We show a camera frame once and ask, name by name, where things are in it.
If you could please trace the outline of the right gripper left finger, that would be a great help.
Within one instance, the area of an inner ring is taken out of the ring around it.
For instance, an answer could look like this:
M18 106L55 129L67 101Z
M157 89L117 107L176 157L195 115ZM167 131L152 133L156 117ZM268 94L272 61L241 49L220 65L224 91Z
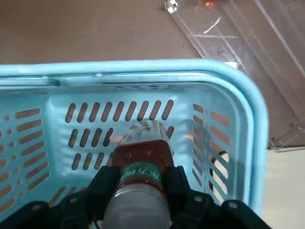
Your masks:
M59 204L33 201L0 223L2 229L87 229L102 220L119 181L118 167L102 166L89 186Z

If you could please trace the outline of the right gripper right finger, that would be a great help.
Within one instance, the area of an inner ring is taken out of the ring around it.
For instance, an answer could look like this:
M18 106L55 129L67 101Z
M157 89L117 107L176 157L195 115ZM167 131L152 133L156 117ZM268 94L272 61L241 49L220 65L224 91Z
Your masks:
M192 190L182 166L167 167L164 183L171 229L270 228L239 200L227 200L219 206L209 194Z

